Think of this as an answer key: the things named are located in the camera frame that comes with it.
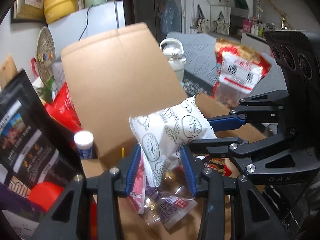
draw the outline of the cardboard box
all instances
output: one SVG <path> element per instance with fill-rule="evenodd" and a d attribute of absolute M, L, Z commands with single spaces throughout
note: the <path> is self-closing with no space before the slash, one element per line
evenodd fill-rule
<path fill-rule="evenodd" d="M 145 24 L 88 37 L 66 47 L 61 55 L 79 119 L 84 129 L 93 133 L 98 149 L 98 160 L 82 161 L 88 178 L 115 166 L 121 158 L 122 147 L 125 153 L 130 151 L 135 143 L 128 122 L 130 116 L 151 114 L 177 105 L 187 97 Z M 196 104 L 207 118 L 229 113 L 204 94 L 196 98 Z M 248 124 L 217 136 L 239 136 L 250 142 L 264 138 Z M 161 222 L 147 225 L 129 200 L 119 199 L 125 239 L 195 240 L 203 200 L 197 201 L 198 206 L 167 231 Z M 227 218 L 226 222 L 227 238 L 230 220 Z"/>

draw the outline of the bottle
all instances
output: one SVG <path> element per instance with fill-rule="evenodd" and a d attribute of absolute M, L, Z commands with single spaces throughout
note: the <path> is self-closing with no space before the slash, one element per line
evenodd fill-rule
<path fill-rule="evenodd" d="M 260 23 L 260 28 L 259 28 L 258 36 L 263 38 L 263 33 L 264 33 L 264 27 L 263 27 L 263 25 Z"/>
<path fill-rule="evenodd" d="M 256 31 L 256 26 L 254 24 L 252 24 L 251 34 L 254 35 L 255 31 Z"/>
<path fill-rule="evenodd" d="M 260 21 L 257 22 L 256 28 L 254 30 L 254 35 L 258 36 L 259 34 L 259 25 L 260 25 Z"/>

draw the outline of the white thermos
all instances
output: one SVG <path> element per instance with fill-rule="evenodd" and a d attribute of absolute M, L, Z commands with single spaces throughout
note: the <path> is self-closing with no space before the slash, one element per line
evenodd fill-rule
<path fill-rule="evenodd" d="M 160 43 L 162 53 L 167 57 L 169 64 L 177 75 L 180 82 L 183 80 L 184 65 L 186 58 L 183 57 L 184 51 L 182 43 L 177 39 L 165 39 Z"/>

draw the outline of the snack bag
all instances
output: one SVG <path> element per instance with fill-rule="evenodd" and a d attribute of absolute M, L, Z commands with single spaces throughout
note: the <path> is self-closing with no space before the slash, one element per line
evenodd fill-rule
<path fill-rule="evenodd" d="M 180 152 L 185 143 L 216 138 L 194 96 L 148 116 L 130 118 L 129 122 L 141 146 L 144 169 L 152 187 L 161 186 L 165 171 L 181 165 Z"/>
<path fill-rule="evenodd" d="M 254 49 L 222 38 L 217 39 L 216 55 L 221 69 L 212 94 L 230 108 L 247 97 L 271 68 L 271 64 Z"/>
<path fill-rule="evenodd" d="M 0 182 L 19 195 L 26 197 L 43 181 L 64 187 L 81 172 L 79 157 L 43 108 L 25 71 L 1 91 L 0 120 Z"/>
<path fill-rule="evenodd" d="M 146 196 L 152 200 L 161 222 L 167 229 L 172 228 L 198 204 L 192 198 L 176 196 L 170 192 L 150 187 L 148 182 L 146 183 Z M 152 220 L 149 218 L 147 223 L 155 221 L 158 219 L 153 215 Z"/>
<path fill-rule="evenodd" d="M 0 208 L 16 234 L 25 240 L 31 239 L 46 213 L 40 205 L 17 195 L 1 183 Z"/>
<path fill-rule="evenodd" d="M 131 200 L 132 204 L 136 208 L 138 214 L 143 214 L 145 192 L 146 192 L 146 173 L 144 171 L 143 158 L 141 156 L 133 190 L 129 195 L 129 199 Z"/>
<path fill-rule="evenodd" d="M 51 105 L 46 103 L 44 107 L 53 119 L 58 121 L 73 133 L 83 130 L 71 100 L 69 88 L 66 82 L 58 92 L 53 103 Z"/>
<path fill-rule="evenodd" d="M 208 155 L 199 155 L 197 158 L 203 161 L 205 167 L 219 172 L 222 176 L 229 177 L 232 174 L 226 166 L 224 159 L 210 158 Z"/>

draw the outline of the das logo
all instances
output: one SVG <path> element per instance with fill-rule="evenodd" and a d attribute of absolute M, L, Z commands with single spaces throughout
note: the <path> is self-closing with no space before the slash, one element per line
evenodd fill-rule
<path fill-rule="evenodd" d="M 291 176 L 279 177 L 279 178 L 270 177 L 268 181 L 289 181 L 290 179 L 291 179 Z"/>

